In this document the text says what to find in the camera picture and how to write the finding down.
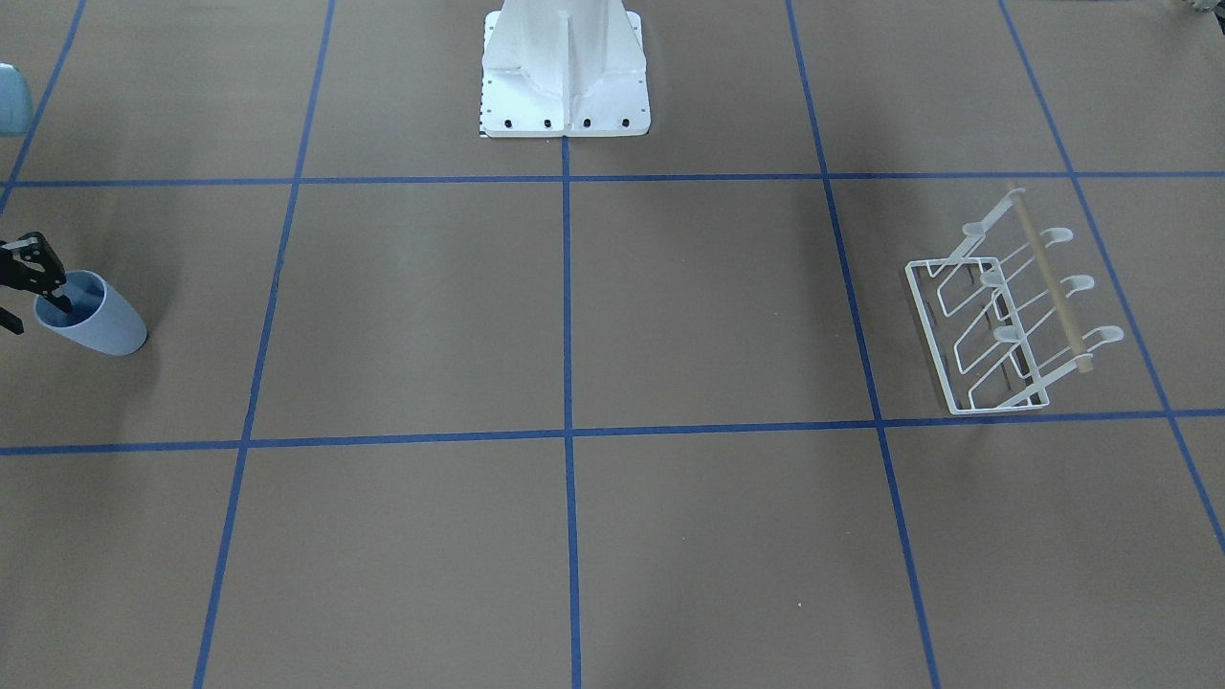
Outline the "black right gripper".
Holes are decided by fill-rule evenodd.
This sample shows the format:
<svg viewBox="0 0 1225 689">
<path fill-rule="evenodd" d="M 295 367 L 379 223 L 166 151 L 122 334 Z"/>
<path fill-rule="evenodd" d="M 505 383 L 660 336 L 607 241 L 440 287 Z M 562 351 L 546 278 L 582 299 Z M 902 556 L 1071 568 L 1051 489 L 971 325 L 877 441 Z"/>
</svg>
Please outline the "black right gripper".
<svg viewBox="0 0 1225 689">
<path fill-rule="evenodd" d="M 39 294 L 64 314 L 74 313 L 74 302 L 64 294 L 66 272 L 45 235 L 31 232 L 17 240 L 17 253 L 1 246 L 1 286 Z M 24 332 L 24 322 L 13 313 L 0 309 L 0 326 L 13 335 Z"/>
</svg>

